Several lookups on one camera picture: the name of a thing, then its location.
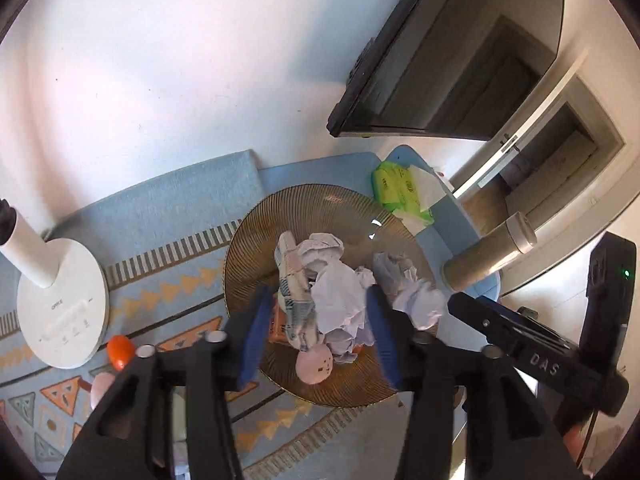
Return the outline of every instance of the crumpled tissue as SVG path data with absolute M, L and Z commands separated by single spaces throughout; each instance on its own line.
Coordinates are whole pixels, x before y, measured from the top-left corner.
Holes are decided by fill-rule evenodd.
M 332 260 L 318 273 L 311 287 L 316 305 L 318 329 L 334 354 L 336 363 L 351 363 L 358 345 L 373 345 L 373 333 L 366 313 L 366 290 L 375 284 L 371 270 L 356 270 Z
M 431 282 L 417 277 L 409 258 L 376 253 L 373 275 L 393 309 L 406 313 L 417 330 L 432 327 L 445 313 L 447 298 Z
M 329 233 L 313 233 L 298 245 L 298 256 L 308 278 L 315 278 L 329 262 L 340 260 L 344 244 Z

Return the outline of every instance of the orange ball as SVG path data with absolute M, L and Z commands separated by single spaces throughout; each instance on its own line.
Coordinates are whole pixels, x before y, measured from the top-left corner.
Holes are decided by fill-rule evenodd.
M 116 371 L 121 371 L 136 354 L 136 347 L 124 335 L 115 335 L 107 343 L 107 355 Z

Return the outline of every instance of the cylindrical container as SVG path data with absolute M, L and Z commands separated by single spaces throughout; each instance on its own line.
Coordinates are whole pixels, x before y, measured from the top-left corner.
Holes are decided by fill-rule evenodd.
M 0 201 L 0 253 L 40 288 L 56 281 L 57 256 L 6 200 Z
M 538 239 L 527 217 L 517 212 L 442 267 L 451 290 L 460 292 L 529 252 Z

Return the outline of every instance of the patterned rug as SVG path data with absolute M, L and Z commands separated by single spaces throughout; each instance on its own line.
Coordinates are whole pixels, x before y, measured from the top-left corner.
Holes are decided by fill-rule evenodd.
M 136 346 L 167 351 L 224 325 L 226 250 L 239 220 L 263 197 L 252 156 L 236 153 L 92 204 L 51 236 L 83 243 L 105 269 L 105 342 L 123 333 Z M 14 311 L 17 281 L 0 256 L 0 417 L 39 471 L 53 478 L 90 414 L 94 377 L 112 370 L 104 345 L 74 370 L 36 358 Z M 258 372 L 227 401 L 245 478 L 390 478 L 395 471 L 408 416 L 398 396 L 366 408 L 327 408 L 284 392 Z M 179 450 L 180 408 L 175 411 Z M 373 452 L 381 446 L 384 453 Z

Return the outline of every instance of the crumpled paper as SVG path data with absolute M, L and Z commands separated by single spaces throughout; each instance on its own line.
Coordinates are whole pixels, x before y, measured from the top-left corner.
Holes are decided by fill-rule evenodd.
M 274 257 L 280 273 L 278 306 L 287 314 L 287 340 L 293 348 L 306 352 L 323 338 L 318 330 L 309 282 L 290 231 L 280 235 Z
M 334 354 L 334 362 L 351 363 L 359 345 L 373 345 L 366 313 L 366 290 L 376 283 L 371 270 L 356 270 L 340 260 L 329 261 L 311 287 L 318 329 Z
M 406 313 L 417 330 L 434 326 L 447 308 L 447 298 L 431 282 L 417 277 L 409 258 L 389 253 L 373 256 L 373 275 L 394 310 Z
M 344 244 L 332 234 L 313 233 L 299 243 L 297 250 L 307 277 L 315 278 L 329 262 L 340 260 Z

